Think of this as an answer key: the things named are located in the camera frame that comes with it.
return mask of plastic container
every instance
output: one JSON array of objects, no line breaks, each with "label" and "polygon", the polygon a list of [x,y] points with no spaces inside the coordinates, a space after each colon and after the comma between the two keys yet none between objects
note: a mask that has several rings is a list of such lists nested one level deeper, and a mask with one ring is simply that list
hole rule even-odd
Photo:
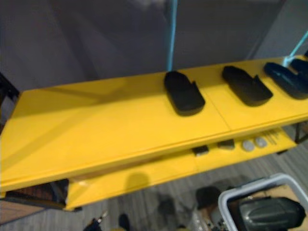
[{"label": "plastic container", "polygon": [[300,204],[308,211],[308,197],[298,183],[289,175],[277,173],[268,178],[255,180],[240,187],[224,191],[218,198],[218,207],[222,218],[225,221],[229,231],[238,231],[228,209],[228,201],[240,197],[249,196],[269,188],[274,188],[280,185],[288,185],[299,199]]}]

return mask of yellow shelf panel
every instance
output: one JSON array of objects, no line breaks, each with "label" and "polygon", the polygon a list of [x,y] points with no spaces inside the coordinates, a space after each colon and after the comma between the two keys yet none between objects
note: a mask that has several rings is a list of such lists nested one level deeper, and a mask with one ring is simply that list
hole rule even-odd
[{"label": "yellow shelf panel", "polygon": [[196,173],[194,154],[182,151],[90,179],[70,178],[67,209]]},{"label": "yellow shelf panel", "polygon": [[[89,179],[70,178],[66,209],[93,203],[99,200],[122,195],[149,186],[168,182],[198,172],[235,164],[248,159],[295,147],[296,144],[281,128],[276,128],[253,136],[236,139],[236,148],[232,151],[222,150],[217,145],[209,145],[210,151],[203,156],[197,156],[191,150],[169,155],[152,162],[125,169],[114,170],[101,176]],[[255,148],[252,152],[241,149],[243,139],[264,137],[268,146]]]},{"label": "yellow shelf panel", "polygon": [[1,138],[1,190],[123,164],[229,130],[211,101],[196,115],[176,115],[164,75],[24,92]]},{"label": "yellow shelf panel", "polygon": [[163,86],[165,73],[113,78],[22,93],[0,142],[1,192],[148,160],[308,118],[308,100],[284,94],[263,106],[241,103],[222,81],[225,65],[250,74],[266,61],[182,70],[206,100],[193,116],[178,116]]},{"label": "yellow shelf panel", "polygon": [[[251,152],[246,152],[242,149],[243,140],[254,142],[255,137],[264,138],[267,141],[267,146],[264,148],[255,146],[255,149]],[[217,147],[216,143],[210,144],[210,152],[208,154],[196,157],[196,164],[199,171],[203,172],[217,167],[232,165],[296,146],[282,128],[275,128],[269,131],[252,134],[245,136],[245,138],[236,138],[234,142],[235,149],[233,150],[220,149]]]}]

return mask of wall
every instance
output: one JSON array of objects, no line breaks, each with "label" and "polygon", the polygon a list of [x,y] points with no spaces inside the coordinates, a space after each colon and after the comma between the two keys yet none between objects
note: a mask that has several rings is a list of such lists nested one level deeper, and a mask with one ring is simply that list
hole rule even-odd
[{"label": "wall", "polygon": [[[164,0],[0,2],[0,71],[19,89],[166,69]],[[244,59],[277,0],[179,0],[174,67]]]}]

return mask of black object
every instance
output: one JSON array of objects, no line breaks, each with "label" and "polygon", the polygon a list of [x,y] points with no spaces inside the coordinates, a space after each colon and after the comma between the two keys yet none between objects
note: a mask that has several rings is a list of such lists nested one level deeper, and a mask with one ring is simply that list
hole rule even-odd
[{"label": "black object", "polygon": [[308,97],[308,79],[301,73],[296,75],[288,68],[276,63],[266,63],[264,71],[291,97],[296,99]]},{"label": "black object", "polygon": [[214,186],[198,189],[196,191],[196,199],[198,203],[197,209],[200,210],[211,205],[217,205],[220,193],[221,191]]},{"label": "black object", "polygon": [[252,78],[247,72],[235,66],[224,67],[222,77],[232,91],[248,106],[262,105],[273,96],[258,76]]},{"label": "black object", "polygon": [[218,148],[233,150],[235,148],[234,140],[226,140],[218,142]]},{"label": "black object", "polygon": [[99,220],[93,218],[92,222],[83,231],[102,231]]},{"label": "black object", "polygon": [[19,91],[0,72],[0,105],[2,104],[5,96],[8,96],[14,101],[15,97],[18,98]]},{"label": "black object", "polygon": [[171,104],[179,115],[194,115],[205,105],[196,83],[190,83],[186,75],[177,71],[167,72],[164,84]]},{"label": "black object", "polygon": [[192,151],[196,156],[208,154],[208,146],[203,145],[203,146],[200,146],[200,147],[195,147],[195,148],[192,149]]},{"label": "black object", "polygon": [[300,59],[293,59],[292,62],[290,63],[290,66],[308,78],[308,62],[307,61],[303,61]]},{"label": "black object", "polygon": [[299,227],[306,214],[300,203],[286,197],[265,197],[239,203],[246,231],[286,231]]},{"label": "black object", "polygon": [[123,228],[125,231],[130,231],[130,222],[127,214],[122,213],[119,216],[119,226]]}]

